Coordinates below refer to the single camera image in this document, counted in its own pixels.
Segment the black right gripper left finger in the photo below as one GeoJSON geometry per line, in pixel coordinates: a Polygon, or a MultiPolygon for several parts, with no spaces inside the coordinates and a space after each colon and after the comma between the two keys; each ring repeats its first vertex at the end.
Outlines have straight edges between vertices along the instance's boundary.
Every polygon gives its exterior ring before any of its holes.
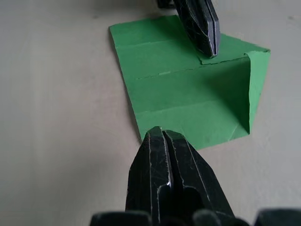
{"type": "Polygon", "coordinates": [[[171,162],[160,127],[146,132],[128,176],[126,210],[142,210],[152,218],[171,214],[171,162]]]}

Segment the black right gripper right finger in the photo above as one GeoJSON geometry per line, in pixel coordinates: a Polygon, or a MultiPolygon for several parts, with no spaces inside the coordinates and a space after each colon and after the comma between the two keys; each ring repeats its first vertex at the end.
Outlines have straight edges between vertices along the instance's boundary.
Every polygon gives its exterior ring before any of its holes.
{"type": "Polygon", "coordinates": [[[174,185],[178,192],[180,208],[187,215],[200,209],[233,216],[233,211],[217,180],[204,158],[184,135],[171,130],[163,131],[167,141],[174,185]]]}

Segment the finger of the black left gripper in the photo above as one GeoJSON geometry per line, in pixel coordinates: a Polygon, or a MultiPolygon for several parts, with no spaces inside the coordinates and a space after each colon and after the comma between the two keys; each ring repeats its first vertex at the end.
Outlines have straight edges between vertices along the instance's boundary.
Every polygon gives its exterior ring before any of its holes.
{"type": "Polygon", "coordinates": [[[211,0],[206,1],[207,9],[209,13],[208,18],[208,38],[212,51],[212,56],[217,56],[219,52],[221,31],[218,15],[215,11],[213,2],[211,0]]]}
{"type": "Polygon", "coordinates": [[[213,3],[210,0],[175,0],[183,27],[195,47],[213,56],[213,3]]]}

